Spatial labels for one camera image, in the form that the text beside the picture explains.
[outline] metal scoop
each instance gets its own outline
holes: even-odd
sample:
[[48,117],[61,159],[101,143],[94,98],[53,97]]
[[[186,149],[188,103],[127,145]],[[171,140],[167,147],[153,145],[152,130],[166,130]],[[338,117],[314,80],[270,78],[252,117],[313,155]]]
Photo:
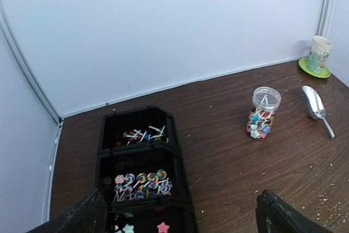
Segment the metal scoop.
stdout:
[[305,93],[306,99],[308,101],[309,114],[310,114],[311,118],[313,118],[315,120],[322,119],[325,123],[326,128],[327,128],[329,137],[331,139],[334,138],[333,130],[325,119],[326,110],[322,104],[320,96],[313,88],[311,88],[309,86],[303,86],[302,89],[303,89],[303,92]]

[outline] jar lid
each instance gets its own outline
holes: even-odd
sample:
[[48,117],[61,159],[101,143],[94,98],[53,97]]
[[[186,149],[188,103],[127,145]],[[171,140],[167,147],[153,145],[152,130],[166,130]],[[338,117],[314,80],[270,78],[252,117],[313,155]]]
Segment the jar lid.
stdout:
[[271,87],[259,87],[253,92],[252,103],[264,111],[274,111],[280,106],[281,95]]

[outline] scoop handle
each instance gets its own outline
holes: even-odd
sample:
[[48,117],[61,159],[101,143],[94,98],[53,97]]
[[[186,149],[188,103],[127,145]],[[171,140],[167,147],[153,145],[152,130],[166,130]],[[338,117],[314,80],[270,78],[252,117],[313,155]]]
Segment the scoop handle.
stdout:
[[328,124],[328,122],[327,122],[327,120],[325,118],[323,118],[322,120],[325,123],[325,126],[327,128],[327,132],[328,132],[329,138],[330,139],[334,138],[335,136],[334,136],[334,132],[333,132],[331,126]]

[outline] black tray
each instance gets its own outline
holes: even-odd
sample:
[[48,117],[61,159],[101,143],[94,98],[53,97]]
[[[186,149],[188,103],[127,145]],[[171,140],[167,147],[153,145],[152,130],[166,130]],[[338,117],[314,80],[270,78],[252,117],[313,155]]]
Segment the black tray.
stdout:
[[157,226],[162,222],[170,226],[170,233],[198,232],[192,204],[172,200],[108,208],[106,232],[114,232],[115,225],[122,230],[129,224],[134,226],[134,232],[156,233]]
[[[116,195],[114,188],[117,175],[132,173],[137,176],[141,172],[146,174],[150,172],[156,173],[159,169],[165,170],[167,177],[172,182],[171,195],[149,196],[144,199],[128,199],[113,202]],[[180,153],[162,144],[100,154],[97,159],[96,171],[95,186],[102,191],[108,206],[146,204],[165,199],[191,202]],[[105,185],[103,182],[106,177],[111,179],[110,185]]]
[[[147,134],[156,135],[156,131],[150,129],[149,126],[159,129],[165,126],[164,133],[166,136],[159,138],[161,140],[143,140],[138,143],[132,141],[127,145],[129,140],[123,136],[124,132],[133,131],[134,129],[141,131],[147,129]],[[180,151],[176,135],[175,121],[173,115],[170,113],[161,110],[156,106],[149,106],[147,108],[133,111],[113,113],[103,117],[98,154],[111,151],[129,150],[149,145],[153,146],[155,144],[163,144]]]

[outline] clear plastic jar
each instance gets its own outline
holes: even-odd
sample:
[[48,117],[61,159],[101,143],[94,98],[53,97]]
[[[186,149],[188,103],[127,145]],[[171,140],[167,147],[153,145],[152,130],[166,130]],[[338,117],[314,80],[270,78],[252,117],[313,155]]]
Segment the clear plastic jar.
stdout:
[[271,87],[259,87],[253,92],[252,111],[246,132],[254,139],[265,139],[274,122],[274,115],[281,103],[281,95]]

